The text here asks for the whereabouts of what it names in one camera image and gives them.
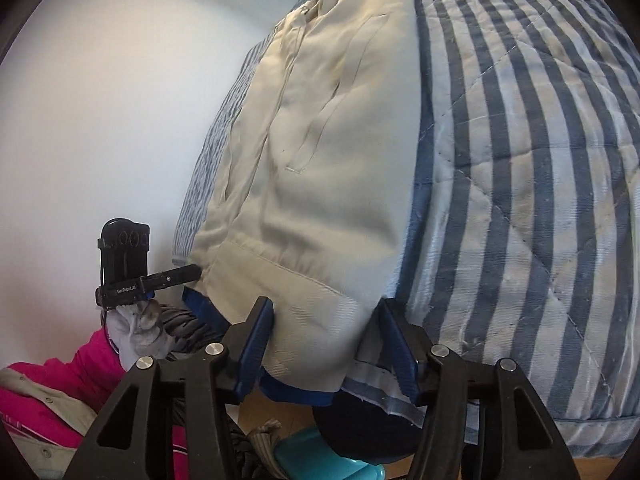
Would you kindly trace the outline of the pink sleeved left forearm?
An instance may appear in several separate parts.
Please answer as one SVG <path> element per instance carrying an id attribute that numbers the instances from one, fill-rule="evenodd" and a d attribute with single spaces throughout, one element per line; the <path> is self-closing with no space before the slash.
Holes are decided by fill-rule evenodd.
<path id="1" fill-rule="evenodd" d="M 173 343 L 164 332 L 113 342 L 97 330 L 68 362 L 52 358 L 2 368 L 1 425 L 37 478 L 61 479 L 126 372 L 142 356 L 167 356 Z"/>

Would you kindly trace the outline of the grey gloved left hand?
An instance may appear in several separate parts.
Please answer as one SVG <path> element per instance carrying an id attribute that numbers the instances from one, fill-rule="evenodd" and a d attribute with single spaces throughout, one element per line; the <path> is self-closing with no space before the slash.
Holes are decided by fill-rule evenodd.
<path id="1" fill-rule="evenodd" d="M 144 356 L 154 360 L 168 356 L 174 340 L 164 329 L 161 313 L 160 304 L 155 300 L 118 306 L 106 312 L 106 333 L 126 372 Z"/>

